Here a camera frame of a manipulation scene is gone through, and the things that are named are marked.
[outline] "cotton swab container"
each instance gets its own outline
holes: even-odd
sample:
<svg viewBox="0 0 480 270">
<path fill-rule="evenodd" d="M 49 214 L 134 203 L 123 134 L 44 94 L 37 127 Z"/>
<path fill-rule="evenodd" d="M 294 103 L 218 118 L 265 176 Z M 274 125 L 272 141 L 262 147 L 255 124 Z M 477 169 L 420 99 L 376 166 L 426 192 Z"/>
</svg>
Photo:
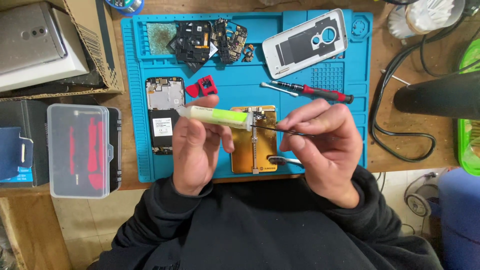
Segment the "cotton swab container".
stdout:
<svg viewBox="0 0 480 270">
<path fill-rule="evenodd" d="M 451 26 L 461 16 L 465 0 L 419 0 L 396 6 L 388 15 L 388 30 L 399 39 Z"/>
</svg>

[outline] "hand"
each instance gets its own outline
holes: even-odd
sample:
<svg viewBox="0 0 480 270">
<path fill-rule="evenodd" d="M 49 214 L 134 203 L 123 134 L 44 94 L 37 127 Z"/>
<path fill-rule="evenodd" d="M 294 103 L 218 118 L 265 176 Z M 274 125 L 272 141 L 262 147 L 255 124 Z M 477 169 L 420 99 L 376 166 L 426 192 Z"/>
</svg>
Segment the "hand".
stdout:
<svg viewBox="0 0 480 270">
<path fill-rule="evenodd" d="M 310 189 L 343 208 L 355 208 L 359 194 L 351 182 L 362 154 L 362 138 L 344 104 L 330 106 L 324 99 L 293 110 L 279 129 L 322 134 L 319 138 L 284 134 L 281 151 L 292 151 L 305 167 Z"/>
<path fill-rule="evenodd" d="M 217 95 L 194 100 L 187 105 L 213 108 Z M 234 150 L 232 131 L 227 126 L 202 123 L 180 117 L 173 129 L 173 185 L 184 195 L 197 196 L 212 179 L 218 162 L 220 139 L 227 153 Z"/>
</svg>

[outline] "green label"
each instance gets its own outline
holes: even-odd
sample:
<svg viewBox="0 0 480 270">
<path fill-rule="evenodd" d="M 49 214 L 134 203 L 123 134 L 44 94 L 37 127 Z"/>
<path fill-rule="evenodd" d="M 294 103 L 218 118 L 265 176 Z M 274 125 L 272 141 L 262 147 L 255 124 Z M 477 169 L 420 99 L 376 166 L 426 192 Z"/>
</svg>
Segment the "green label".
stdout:
<svg viewBox="0 0 480 270">
<path fill-rule="evenodd" d="M 247 119 L 248 113 L 232 110 L 213 109 L 212 117 L 217 119 L 225 119 L 231 121 L 244 122 Z"/>
</svg>

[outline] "barcode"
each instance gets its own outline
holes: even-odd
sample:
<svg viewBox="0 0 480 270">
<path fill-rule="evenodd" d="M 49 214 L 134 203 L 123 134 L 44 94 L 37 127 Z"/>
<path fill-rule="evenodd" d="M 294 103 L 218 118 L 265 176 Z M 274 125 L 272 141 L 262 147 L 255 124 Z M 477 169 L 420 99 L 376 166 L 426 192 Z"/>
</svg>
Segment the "barcode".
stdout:
<svg viewBox="0 0 480 270">
<path fill-rule="evenodd" d="M 84 27 L 83 25 L 79 25 L 79 24 L 77 25 L 78 25 L 78 32 L 80 33 L 80 36 L 82 37 L 85 43 L 85 46 L 87 47 L 88 52 L 90 53 L 90 56 L 95 62 L 98 68 L 98 71 L 100 72 L 103 78 L 106 78 L 105 66 L 103 65 L 102 48 L 100 46 L 98 35 L 95 32 Z"/>
</svg>

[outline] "screwdriver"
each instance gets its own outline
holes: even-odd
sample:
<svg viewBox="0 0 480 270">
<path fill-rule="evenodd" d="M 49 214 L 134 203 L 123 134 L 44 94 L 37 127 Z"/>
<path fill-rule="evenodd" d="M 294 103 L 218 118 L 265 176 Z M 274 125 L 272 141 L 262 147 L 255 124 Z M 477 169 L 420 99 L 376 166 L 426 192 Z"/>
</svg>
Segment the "screwdriver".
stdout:
<svg viewBox="0 0 480 270">
<path fill-rule="evenodd" d="M 330 91 L 322 88 L 310 87 L 308 85 L 288 84 L 284 82 L 272 81 L 272 84 L 288 87 L 292 90 L 301 91 L 303 94 L 311 94 L 326 100 L 342 101 L 350 104 L 353 102 L 353 95 L 345 95 L 338 91 Z"/>
</svg>

